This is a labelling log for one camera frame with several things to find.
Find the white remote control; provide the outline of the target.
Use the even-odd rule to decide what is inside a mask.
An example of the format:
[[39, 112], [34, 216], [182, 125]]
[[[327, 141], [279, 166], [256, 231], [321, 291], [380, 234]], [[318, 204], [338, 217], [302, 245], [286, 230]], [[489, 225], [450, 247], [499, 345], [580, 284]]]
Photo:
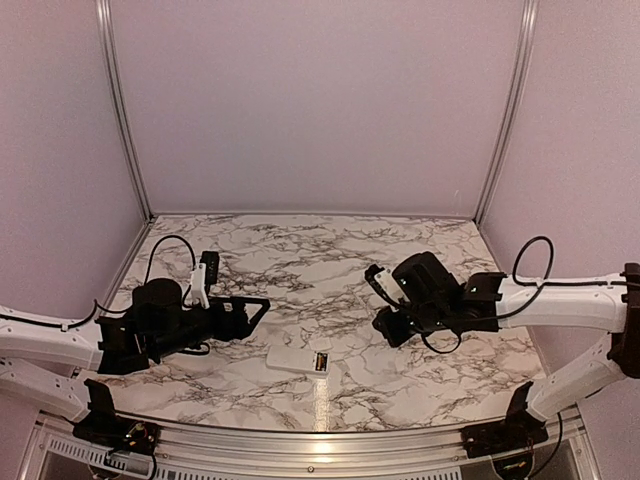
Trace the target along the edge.
[[326, 376], [329, 373], [330, 361], [326, 372], [314, 371], [317, 352], [320, 351], [288, 346], [271, 346], [266, 356], [266, 366], [274, 370]]

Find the white battery cover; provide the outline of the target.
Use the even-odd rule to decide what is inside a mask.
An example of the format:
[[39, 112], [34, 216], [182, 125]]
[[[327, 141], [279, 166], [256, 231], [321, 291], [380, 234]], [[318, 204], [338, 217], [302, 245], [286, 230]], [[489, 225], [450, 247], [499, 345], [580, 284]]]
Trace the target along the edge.
[[332, 343], [327, 338], [315, 338], [309, 341], [309, 347], [314, 351], [327, 352], [332, 349]]

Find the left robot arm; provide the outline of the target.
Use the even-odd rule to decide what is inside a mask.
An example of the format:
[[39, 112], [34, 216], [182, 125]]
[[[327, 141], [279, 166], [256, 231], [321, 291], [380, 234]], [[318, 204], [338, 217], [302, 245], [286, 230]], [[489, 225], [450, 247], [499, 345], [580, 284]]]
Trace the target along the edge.
[[1, 392], [78, 421], [96, 401], [89, 386], [46, 364], [128, 375], [209, 340], [245, 339], [269, 308], [268, 300], [254, 297], [204, 297], [186, 307], [180, 285], [167, 278], [135, 288], [119, 317], [91, 313], [63, 321], [2, 308]]

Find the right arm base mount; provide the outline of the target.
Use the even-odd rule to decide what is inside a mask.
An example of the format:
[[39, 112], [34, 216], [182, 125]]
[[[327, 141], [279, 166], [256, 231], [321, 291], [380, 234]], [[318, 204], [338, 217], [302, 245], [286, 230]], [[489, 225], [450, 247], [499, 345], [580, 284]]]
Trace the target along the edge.
[[549, 439], [545, 425], [526, 425], [499, 420], [461, 429], [463, 448], [469, 458], [527, 449]]

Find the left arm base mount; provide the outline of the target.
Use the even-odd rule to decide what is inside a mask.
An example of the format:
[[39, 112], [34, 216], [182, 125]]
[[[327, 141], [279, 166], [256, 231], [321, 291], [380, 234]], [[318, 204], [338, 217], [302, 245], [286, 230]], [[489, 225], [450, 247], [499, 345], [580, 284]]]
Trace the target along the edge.
[[100, 415], [89, 415], [73, 427], [76, 438], [115, 452], [127, 451], [141, 455], [155, 452], [159, 431], [160, 426], [153, 422]]

